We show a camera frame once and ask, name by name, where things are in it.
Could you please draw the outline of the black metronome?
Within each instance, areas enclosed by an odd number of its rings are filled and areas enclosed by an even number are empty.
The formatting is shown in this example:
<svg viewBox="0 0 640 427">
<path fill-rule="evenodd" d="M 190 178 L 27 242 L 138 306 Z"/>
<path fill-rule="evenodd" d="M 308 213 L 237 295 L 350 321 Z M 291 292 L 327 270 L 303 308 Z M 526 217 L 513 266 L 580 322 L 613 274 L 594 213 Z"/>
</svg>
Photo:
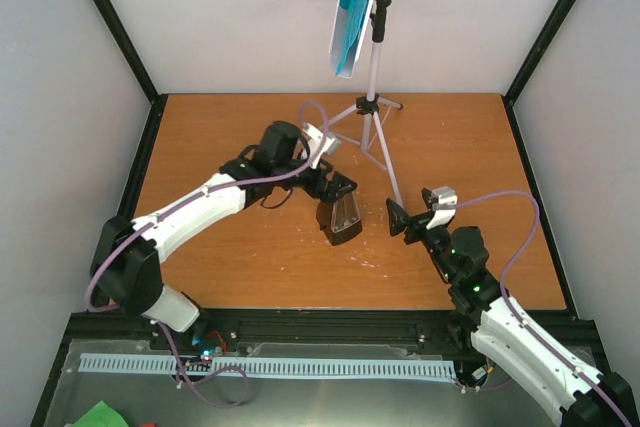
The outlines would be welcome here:
<svg viewBox="0 0 640 427">
<path fill-rule="evenodd" d="M 353 240 L 362 232 L 362 219 L 353 193 L 335 202 L 320 202 L 316 209 L 319 229 L 332 246 Z"/>
</svg>

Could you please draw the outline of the silver tripod music stand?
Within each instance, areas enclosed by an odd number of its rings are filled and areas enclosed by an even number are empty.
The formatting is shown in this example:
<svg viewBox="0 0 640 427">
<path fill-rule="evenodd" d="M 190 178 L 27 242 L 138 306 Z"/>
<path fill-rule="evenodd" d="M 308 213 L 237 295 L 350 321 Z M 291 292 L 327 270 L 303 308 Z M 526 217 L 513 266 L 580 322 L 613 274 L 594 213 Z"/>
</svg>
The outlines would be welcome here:
<svg viewBox="0 0 640 427">
<path fill-rule="evenodd" d="M 391 3 L 392 0 L 373 0 L 373 11 L 369 13 L 368 19 L 372 25 L 372 49 L 366 93 L 357 97 L 351 106 L 332 117 L 329 120 L 329 124 L 336 124 L 350 115 L 358 114 L 363 117 L 362 133 L 359 140 L 343 134 L 338 134 L 338 137 L 356 145 L 364 156 L 387 173 L 395 202 L 403 207 L 397 176 L 383 128 L 389 114 L 393 110 L 402 110 L 403 105 L 383 98 L 377 92 L 382 45 L 386 32 L 387 11 Z"/>
</svg>

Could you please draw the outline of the clear plastic metronome cover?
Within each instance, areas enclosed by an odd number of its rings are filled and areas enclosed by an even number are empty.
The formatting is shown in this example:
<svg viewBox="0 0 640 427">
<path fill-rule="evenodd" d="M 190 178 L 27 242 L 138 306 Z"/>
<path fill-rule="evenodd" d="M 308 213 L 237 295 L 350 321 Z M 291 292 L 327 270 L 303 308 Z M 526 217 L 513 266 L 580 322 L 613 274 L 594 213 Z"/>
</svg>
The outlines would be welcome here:
<svg viewBox="0 0 640 427">
<path fill-rule="evenodd" d="M 356 235 L 361 227 L 360 210 L 354 193 L 350 193 L 334 203 L 330 222 L 332 233 L 353 233 Z"/>
</svg>

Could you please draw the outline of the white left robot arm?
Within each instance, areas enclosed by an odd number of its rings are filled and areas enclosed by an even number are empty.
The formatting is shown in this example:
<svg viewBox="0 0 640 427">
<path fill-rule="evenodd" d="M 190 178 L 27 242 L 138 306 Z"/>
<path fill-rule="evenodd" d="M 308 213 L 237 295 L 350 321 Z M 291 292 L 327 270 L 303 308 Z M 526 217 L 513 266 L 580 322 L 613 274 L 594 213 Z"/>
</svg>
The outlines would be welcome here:
<svg viewBox="0 0 640 427">
<path fill-rule="evenodd" d="M 85 293 L 89 311 L 102 292 L 113 309 L 162 323 L 186 349 L 201 347 L 208 325 L 201 308 L 167 285 L 161 265 L 183 244 L 211 225 L 266 199 L 274 189 L 299 188 L 322 204 L 351 194 L 356 182 L 325 161 L 337 137 L 305 123 L 269 125 L 256 145 L 226 162 L 201 186 L 150 214 L 129 220 L 116 215 L 103 226 Z"/>
</svg>

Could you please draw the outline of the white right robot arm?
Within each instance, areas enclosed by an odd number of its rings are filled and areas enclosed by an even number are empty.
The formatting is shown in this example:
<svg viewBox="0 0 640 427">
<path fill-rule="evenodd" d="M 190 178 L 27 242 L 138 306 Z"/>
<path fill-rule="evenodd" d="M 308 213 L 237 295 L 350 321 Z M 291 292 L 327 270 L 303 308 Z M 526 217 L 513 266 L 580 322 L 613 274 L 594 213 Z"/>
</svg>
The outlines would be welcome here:
<svg viewBox="0 0 640 427">
<path fill-rule="evenodd" d="M 629 383 L 604 373 L 553 337 L 518 303 L 504 275 L 494 276 L 477 226 L 450 227 L 459 203 L 450 187 L 424 189 L 425 212 L 386 201 L 391 235 L 421 244 L 461 319 L 462 343 L 494 361 L 557 426 L 636 426 Z"/>
</svg>

